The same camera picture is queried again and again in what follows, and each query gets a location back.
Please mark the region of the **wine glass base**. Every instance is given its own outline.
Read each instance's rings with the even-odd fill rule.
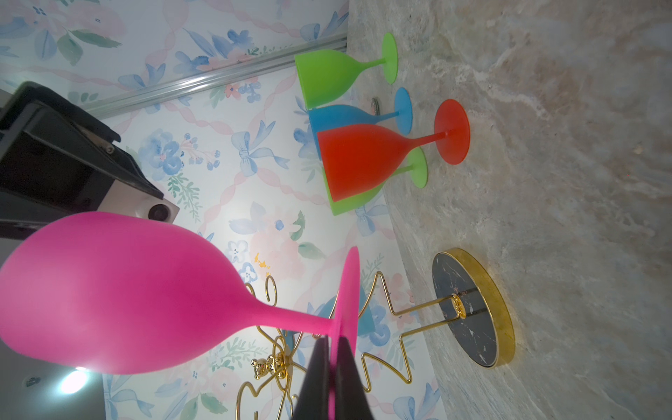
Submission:
[[[401,134],[408,136],[413,127],[413,105],[409,91],[403,87],[400,87],[394,96],[394,111],[399,113],[395,118],[396,127]]]
[[[429,170],[427,168],[427,159],[421,148],[416,147],[406,156],[407,163],[413,167],[411,179],[418,188],[424,188],[427,185]]]
[[[471,133],[466,111],[455,99],[444,101],[434,118],[434,132],[448,136],[436,141],[441,158],[451,165],[461,163],[469,151]]]
[[[390,32],[382,37],[382,58],[385,59],[385,64],[382,65],[385,80],[387,80],[387,83],[393,84],[396,80],[399,57],[396,51],[396,41]]]

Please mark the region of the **wine glass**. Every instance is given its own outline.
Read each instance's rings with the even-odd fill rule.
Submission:
[[[294,57],[294,62],[309,110],[341,97],[360,73],[370,67],[383,65],[385,79],[394,83],[398,56],[394,36],[388,32],[382,39],[382,58],[375,61],[359,62],[344,52],[319,50],[299,54]]]
[[[357,248],[345,260],[339,296],[348,297],[338,299],[333,320],[270,306],[202,237],[86,212],[41,228],[2,266],[0,338],[28,357],[108,374],[170,368],[255,325],[345,336],[354,350]]]
[[[308,118],[310,119],[310,127],[312,128],[312,137],[315,141],[315,146],[317,146],[317,156],[322,159],[320,143],[317,140],[318,132],[352,124],[377,124],[381,121],[395,118],[396,127],[399,129],[399,132],[408,135],[413,126],[413,105],[411,105],[409,92],[400,87],[394,95],[394,112],[389,114],[371,115],[355,106],[331,105],[309,110]]]
[[[411,179],[418,188],[424,188],[427,185],[427,159],[425,153],[421,148],[416,147],[406,156],[408,165],[401,167],[394,171],[391,176],[399,175],[404,172],[411,172]],[[331,192],[329,191],[329,183],[325,172],[322,172],[325,179],[325,186],[327,187],[327,197],[329,198],[329,205],[334,216],[341,213],[346,213],[356,208],[362,207],[364,204],[373,200],[376,194],[382,189],[384,183],[375,187],[372,190],[357,194],[356,196],[344,198],[340,201],[334,202],[331,199]]]
[[[322,131],[317,137],[334,202],[385,182],[416,147],[436,142],[443,160],[457,165],[466,157],[470,143],[469,119],[453,99],[436,111],[431,136],[411,139],[380,126],[355,124]]]

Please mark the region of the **blue bow pattern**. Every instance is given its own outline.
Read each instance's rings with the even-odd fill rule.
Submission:
[[[116,392],[119,388],[122,387],[123,384],[126,383],[127,380],[130,379],[131,376],[132,375],[121,375],[117,377],[116,381],[114,381],[114,377],[112,375],[103,375],[107,385],[107,388],[105,389],[105,393],[107,394],[106,404],[108,404],[110,407],[110,415],[112,416],[112,420],[117,420],[119,418],[119,412],[117,411],[116,405],[118,403],[123,403],[124,401],[135,401],[135,403],[138,405],[138,409],[140,409],[142,414],[146,415],[147,417],[152,417],[151,409],[154,407],[154,404],[138,400],[138,396],[135,391],[130,389],[122,389]]]
[[[422,404],[415,412],[415,398],[412,396],[400,396],[392,403],[394,414],[401,420],[436,420],[435,418],[428,419],[429,412],[436,406],[439,398],[441,398],[440,390],[433,390],[429,383],[425,384],[425,396]]]
[[[371,217],[380,216],[381,214],[390,214],[390,210],[385,204],[374,205],[375,199],[369,204],[355,209],[357,215],[357,229],[363,237],[372,235],[376,231],[376,225]]]
[[[166,71],[165,63],[163,63],[157,68],[154,68],[149,64],[145,64],[145,67],[147,68],[147,73],[149,74],[147,77],[147,83],[145,83],[142,80],[142,77],[140,77],[139,75],[119,76],[118,78],[119,83],[121,83],[122,85],[126,86],[129,89],[141,90],[144,89],[145,87],[156,85],[163,78],[163,75],[165,74]],[[158,112],[160,109],[161,104],[155,103],[154,105],[146,107],[144,110],[148,114],[154,114],[155,112]]]
[[[270,134],[275,125],[276,122],[273,121],[267,127],[266,124],[261,121],[259,123],[259,132],[257,133],[257,137],[252,142],[252,144],[250,144],[250,133],[247,131],[237,132],[231,136],[231,144],[233,144],[233,146],[238,149],[238,154],[241,157],[241,171],[246,177],[251,177],[257,173],[257,163],[254,161],[254,159],[258,159],[260,157],[272,157],[278,166],[289,169],[287,166],[287,162],[290,161],[289,159],[275,156],[273,151],[267,147],[259,147],[257,149],[257,147],[266,139],[266,137],[268,137],[268,134]]]

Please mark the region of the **green leaf pattern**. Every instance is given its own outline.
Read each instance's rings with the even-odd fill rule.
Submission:
[[[201,221],[199,210],[203,206],[198,202],[200,188],[194,187],[194,183],[185,177],[184,173],[180,172],[168,178],[168,191],[173,194],[173,198],[179,196],[176,203],[178,206],[189,210],[189,214],[196,222]]]
[[[70,35],[68,34],[61,36],[58,41],[56,41],[56,46],[58,47],[58,51],[60,51],[65,59],[68,60],[71,66],[77,64],[79,59],[82,58],[82,54],[84,54],[82,47],[70,38]]]

